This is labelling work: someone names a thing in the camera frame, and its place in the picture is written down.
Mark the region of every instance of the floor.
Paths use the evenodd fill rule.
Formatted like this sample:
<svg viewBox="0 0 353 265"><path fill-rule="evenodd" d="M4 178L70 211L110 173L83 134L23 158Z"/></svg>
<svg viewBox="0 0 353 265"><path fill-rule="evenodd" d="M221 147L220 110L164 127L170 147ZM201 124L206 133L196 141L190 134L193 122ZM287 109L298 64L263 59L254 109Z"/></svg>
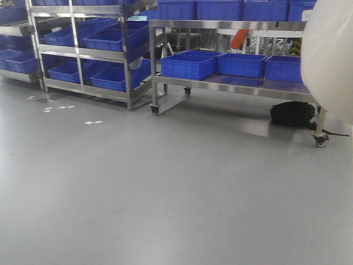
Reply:
<svg viewBox="0 0 353 265"><path fill-rule="evenodd" d="M281 100L0 84L1 265L353 264L352 138L271 125Z"/></svg>

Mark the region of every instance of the storage rack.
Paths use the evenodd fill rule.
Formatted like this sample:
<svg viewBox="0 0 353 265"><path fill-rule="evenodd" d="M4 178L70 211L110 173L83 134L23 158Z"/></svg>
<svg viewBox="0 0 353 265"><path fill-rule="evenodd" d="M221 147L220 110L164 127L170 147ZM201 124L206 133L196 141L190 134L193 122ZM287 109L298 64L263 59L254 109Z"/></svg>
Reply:
<svg viewBox="0 0 353 265"><path fill-rule="evenodd" d="M156 28L162 28L165 34L166 28L181 28L187 29L249 29L256 31L290 31L292 33L302 34L306 22L248 22L248 21L215 21L215 20L151 20L149 41L151 46L151 68L152 68L152 114L159 114L158 90L157 84L161 83L164 86L164 92L167 93L168 85L183 86L185 95L189 96L191 88L202 88L213 91L224 91L230 93L247 94L253 96L262 96L269 98L278 98L285 100L297 100L317 104L317 101L309 93L308 89L301 84L281 81L264 81L261 87L240 86L234 84L222 83L222 76L213 75L202 81L179 79L173 77L164 77L157 74L155 47L160 44L163 49L167 48L167 39L156 37ZM323 147L326 141L329 140L328 135L323 130L326 110L318 107L319 120L317 131L313 136L318 147Z"/></svg>
<svg viewBox="0 0 353 265"><path fill-rule="evenodd" d="M120 0L120 5L116 6L74 6L73 0L69 0L68 6L34 6L33 1L34 0L29 0L28 4L31 19L34 25L35 40L38 46L41 68L44 69L41 58L43 54L74 57L78 61L79 76L81 81L80 84L78 84L50 79L44 76L45 91L47 91L48 87L52 87L87 94L90 96L117 100L120 102L126 102L127 108L131 109L133 103L151 88L151 80L149 80L138 88L134 90L131 89L131 70L129 63L149 52L149 42L146 42L142 46L130 51L126 22L129 17L133 16L139 10L152 9L155 7L156 0L140 0L128 6L125 4L125 0ZM74 35L74 47L40 44L39 29L36 21L37 18L42 17L70 18ZM119 20L122 26L122 52L86 49L78 46L78 35L76 29L77 22L75 19L97 17L110 17ZM123 63L125 70L126 92L113 91L84 84L81 64L82 59Z"/></svg>
<svg viewBox="0 0 353 265"><path fill-rule="evenodd" d="M39 29L54 28L62 24L62 22L62 18L42 18L38 20L38 27ZM0 35L23 37L27 35L32 35L33 33L34 30L31 19L0 25ZM34 36L32 36L32 43L35 54L37 54L37 45ZM42 75L41 71L37 71L27 75L24 73L0 70L0 76L32 83L37 80L41 80Z"/></svg>

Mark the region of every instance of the white marking on floor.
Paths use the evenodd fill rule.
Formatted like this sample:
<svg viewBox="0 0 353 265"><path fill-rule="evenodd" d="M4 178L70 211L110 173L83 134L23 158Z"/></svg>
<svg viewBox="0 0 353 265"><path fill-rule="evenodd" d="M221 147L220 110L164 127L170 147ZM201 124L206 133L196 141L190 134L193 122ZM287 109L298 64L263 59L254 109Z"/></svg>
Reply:
<svg viewBox="0 0 353 265"><path fill-rule="evenodd" d="M58 107L58 109L72 109L74 108L75 106L68 106L68 107L65 107L65 106L61 106L61 107Z"/></svg>
<svg viewBox="0 0 353 265"><path fill-rule="evenodd" d="M86 121L85 123L88 124L88 125L91 125L91 124L99 124L99 123L102 123L103 121L102 120L97 120L97 121Z"/></svg>

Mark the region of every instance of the shelf frame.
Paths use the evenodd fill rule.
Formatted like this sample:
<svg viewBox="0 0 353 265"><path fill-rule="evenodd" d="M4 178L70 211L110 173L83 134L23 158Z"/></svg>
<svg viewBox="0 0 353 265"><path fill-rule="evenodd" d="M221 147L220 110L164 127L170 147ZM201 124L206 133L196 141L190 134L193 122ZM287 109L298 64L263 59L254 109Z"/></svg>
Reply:
<svg viewBox="0 0 353 265"><path fill-rule="evenodd" d="M80 84L52 80L44 78L45 90L48 87L59 88L76 93L89 94L91 96L104 97L121 102L126 102L127 108L132 109L133 102L151 88L151 82L144 83L134 91L131 89L131 70L130 63L135 59L149 52L149 42L141 45L132 51L129 51L129 39L127 31L127 19L140 10L155 7L156 0L140 0L134 4L126 6L125 0L122 0L117 6L75 6L73 0L69 0L68 6L39 7L33 5L33 0L29 0L29 10L31 19L37 17L60 17L71 20L74 35L74 47L63 47L55 45L44 45L39 42L38 27L35 27L35 40L38 46L38 56L40 58L41 69L44 69L42 54L67 56L77 59L79 68ZM77 33L77 18L96 18L96 17L114 17L121 23L122 29L122 52L94 50L79 47ZM97 87L91 87L83 81L82 59L100 60L109 62L120 62L124 64L126 92L112 91Z"/></svg>
<svg viewBox="0 0 353 265"><path fill-rule="evenodd" d="M290 32L291 35L302 36L305 29L306 22L252 22L252 21L215 21L215 20L151 20L150 21L150 31L149 31L149 41L151 46L151 81L152 81L152 113L154 115L159 114L158 104L158 89L157 84L163 84L165 94L168 91L168 85L183 86L185 88L185 93L187 96L190 95L191 88L202 88L213 91L222 91L229 93L246 94L252 96L261 96L269 98L278 98L285 100L297 100L310 103L317 103L312 97L305 86L302 90L296 91L295 83L293 83L293 88L287 87L281 89L280 84L276 86L276 82L272 81L273 87L249 87L241 86L235 84L226 84L212 81L212 78L207 78L203 81L180 79L163 77L157 75L157 63L156 63L156 47L163 43L162 54L167 54L167 39L163 41L157 40L156 29L162 28L163 34L166 33L166 28L179 28L186 29L186 37L190 35L191 29L226 29L226 30L238 30L238 29L248 29L253 30L259 34L267 31L278 31L278 32ZM186 38L186 48L190 50L190 38ZM326 135L322 132L326 110L321 109L318 121L318 127L316 132L314 132L314 138L317 140L325 139Z"/></svg>

